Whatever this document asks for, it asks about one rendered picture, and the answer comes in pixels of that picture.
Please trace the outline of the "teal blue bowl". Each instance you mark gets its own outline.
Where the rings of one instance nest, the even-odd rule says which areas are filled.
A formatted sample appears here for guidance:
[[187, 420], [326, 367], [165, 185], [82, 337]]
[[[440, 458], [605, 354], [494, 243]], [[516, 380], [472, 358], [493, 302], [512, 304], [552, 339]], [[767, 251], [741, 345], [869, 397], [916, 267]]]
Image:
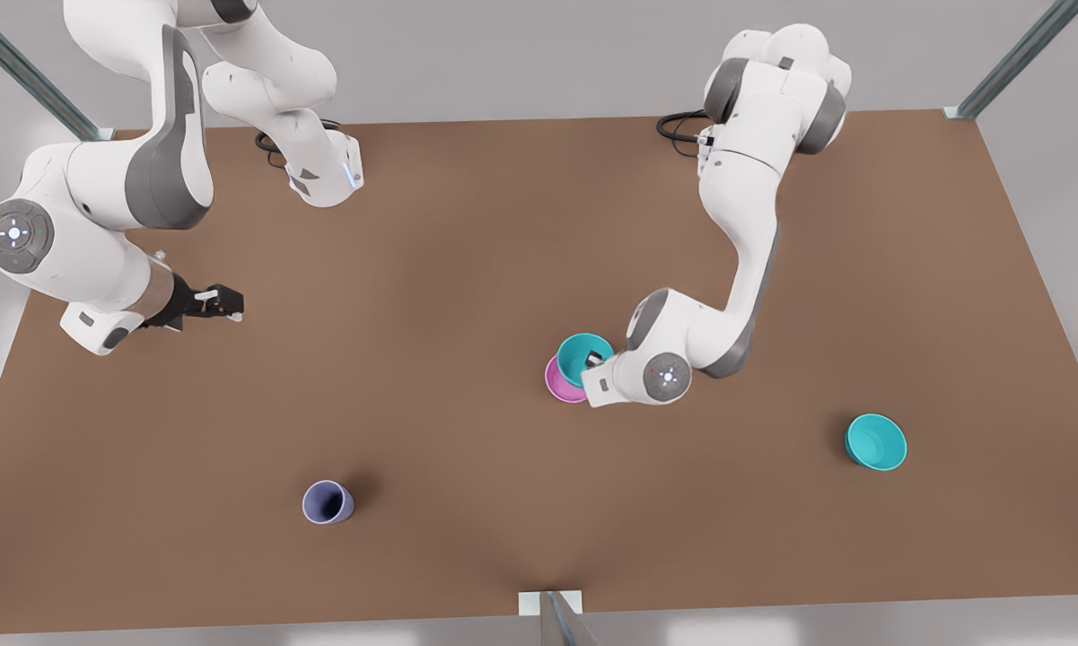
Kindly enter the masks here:
[[590, 351], [599, 352], [605, 361], [614, 355], [608, 340], [595, 334], [567, 336], [557, 351], [559, 371], [565, 380], [580, 388], [583, 387], [583, 372], [591, 369], [585, 365], [585, 356]]
[[844, 432], [849, 459], [871, 470], [890, 471], [907, 458], [907, 437], [890, 418], [879, 414], [858, 415]]

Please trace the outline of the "pink bowl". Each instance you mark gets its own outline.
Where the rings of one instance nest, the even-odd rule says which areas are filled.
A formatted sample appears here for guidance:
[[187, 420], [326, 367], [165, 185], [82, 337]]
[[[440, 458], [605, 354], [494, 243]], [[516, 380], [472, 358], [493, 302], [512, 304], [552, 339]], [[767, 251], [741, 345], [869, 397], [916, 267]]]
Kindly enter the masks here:
[[559, 401], [568, 402], [568, 404], [578, 404], [578, 402], [588, 400], [585, 391], [580, 386], [575, 386], [570, 381], [565, 380], [563, 373], [559, 371], [556, 355], [551, 356], [544, 368], [544, 384], [551, 396]]

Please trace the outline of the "purple cup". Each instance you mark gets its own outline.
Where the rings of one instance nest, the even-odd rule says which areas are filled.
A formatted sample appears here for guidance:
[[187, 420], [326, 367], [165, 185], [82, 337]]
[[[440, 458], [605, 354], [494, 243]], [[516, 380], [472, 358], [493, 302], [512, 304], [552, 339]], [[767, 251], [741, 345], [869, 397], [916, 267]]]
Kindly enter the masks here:
[[304, 518], [317, 525], [343, 522], [355, 512], [355, 499], [350, 492], [334, 481], [313, 483], [302, 499]]

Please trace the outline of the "silver frame post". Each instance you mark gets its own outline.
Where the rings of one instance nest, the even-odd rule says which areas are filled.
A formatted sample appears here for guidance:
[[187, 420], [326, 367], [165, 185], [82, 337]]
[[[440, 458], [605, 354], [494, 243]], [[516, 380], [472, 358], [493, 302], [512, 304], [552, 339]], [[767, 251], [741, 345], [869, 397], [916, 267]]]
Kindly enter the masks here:
[[1034, 61], [1055, 37], [1078, 16], [1078, 0], [1053, 0], [1053, 4], [1029, 26], [1013, 49], [1005, 54], [975, 90], [958, 105], [942, 108], [949, 121], [977, 121], [978, 118], [1007, 90], [1015, 77]]
[[519, 592], [519, 615], [537, 616], [539, 646], [597, 646], [583, 622], [583, 593], [573, 591]]
[[115, 128], [97, 127], [0, 30], [0, 68], [80, 142], [110, 142]]

